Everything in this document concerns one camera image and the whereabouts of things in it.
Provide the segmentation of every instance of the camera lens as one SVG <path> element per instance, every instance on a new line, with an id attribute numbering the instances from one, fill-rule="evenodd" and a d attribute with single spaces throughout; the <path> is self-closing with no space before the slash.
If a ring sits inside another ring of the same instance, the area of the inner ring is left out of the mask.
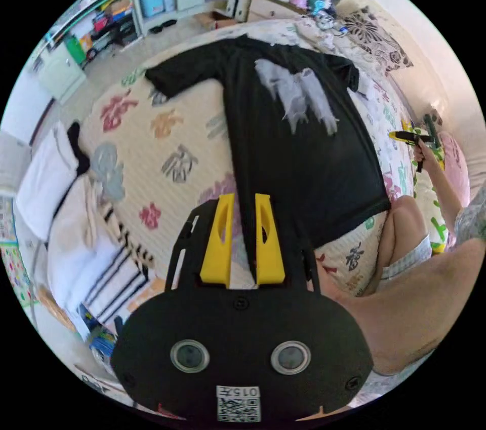
<path id="1" fill-rule="evenodd" d="M 290 340 L 274 349 L 270 361 L 280 374 L 298 374 L 309 365 L 310 350 L 302 342 Z"/>
<path id="2" fill-rule="evenodd" d="M 196 340 L 181 340 L 171 349 L 171 361 L 185 373 L 198 373 L 209 364 L 208 350 Z"/>

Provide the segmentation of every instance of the label sticker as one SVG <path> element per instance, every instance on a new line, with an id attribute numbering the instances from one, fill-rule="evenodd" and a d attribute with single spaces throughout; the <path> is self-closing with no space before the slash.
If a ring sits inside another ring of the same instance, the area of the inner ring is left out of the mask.
<path id="1" fill-rule="evenodd" d="M 261 421 L 258 386 L 216 386 L 218 421 Z"/>

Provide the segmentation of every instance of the mattress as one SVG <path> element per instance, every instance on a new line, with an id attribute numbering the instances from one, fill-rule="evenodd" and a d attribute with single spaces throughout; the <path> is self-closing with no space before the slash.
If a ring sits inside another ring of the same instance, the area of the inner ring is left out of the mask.
<path id="1" fill-rule="evenodd" d="M 90 155 L 92 167 L 96 166 L 117 216 L 154 256 L 158 280 L 130 311 L 163 291 L 173 244 L 191 210 L 221 194 L 236 193 L 221 85 L 215 80 L 205 81 L 167 101 L 145 79 L 144 71 L 185 50 L 244 33 L 269 43 L 312 48 L 297 34 L 294 20 L 214 30 L 141 64 L 96 101 L 82 124 L 81 146 Z M 336 53 L 346 55 L 340 50 Z M 352 60 L 366 70 L 359 57 Z M 412 194 L 409 149 L 388 138 L 388 132 L 401 129 L 401 120 L 408 121 L 409 115 L 390 83 L 379 74 L 372 78 L 375 94 L 371 98 L 350 91 L 351 97 L 374 142 L 390 198 Z M 316 250 L 319 261 L 350 293 L 359 294 L 371 279 L 385 218 L 386 213 L 374 216 Z M 237 196 L 232 234 L 230 288 L 255 288 Z"/>

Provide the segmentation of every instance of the black and white striped fabric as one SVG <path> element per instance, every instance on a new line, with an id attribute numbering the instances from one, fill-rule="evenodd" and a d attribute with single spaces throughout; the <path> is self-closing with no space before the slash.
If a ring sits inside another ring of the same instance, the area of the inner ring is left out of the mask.
<path id="1" fill-rule="evenodd" d="M 99 322 L 108 325 L 148 282 L 147 266 L 137 264 L 122 247 L 90 289 L 84 305 Z"/>
<path id="2" fill-rule="evenodd" d="M 109 325 L 154 278 L 150 269 L 153 256 L 141 244 L 133 242 L 128 229 L 117 220 L 111 203 L 104 204 L 99 212 L 106 228 L 120 243 L 120 249 L 89 290 L 84 306 L 99 322 Z"/>
<path id="3" fill-rule="evenodd" d="M 150 255 L 148 251 L 142 247 L 141 244 L 135 244 L 132 241 L 128 229 L 123 225 L 123 223 L 119 222 L 116 219 L 113 204 L 108 202 L 101 206 L 100 213 L 107 224 L 107 228 L 111 230 L 111 232 L 116 233 L 118 242 L 130 251 L 137 265 L 142 264 L 147 266 L 148 268 L 152 268 L 153 256 Z"/>

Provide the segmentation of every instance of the pink cushion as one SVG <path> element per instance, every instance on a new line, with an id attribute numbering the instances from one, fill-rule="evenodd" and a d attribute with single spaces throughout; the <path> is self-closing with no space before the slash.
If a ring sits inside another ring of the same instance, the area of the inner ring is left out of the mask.
<path id="1" fill-rule="evenodd" d="M 459 197 L 463 207 L 469 205 L 470 190 L 469 176 L 467 172 L 466 159 L 457 141 L 446 131 L 439 134 L 440 142 L 445 153 L 445 176 L 450 182 L 454 192 Z M 456 242 L 455 236 L 449 234 L 447 248 L 451 248 Z"/>

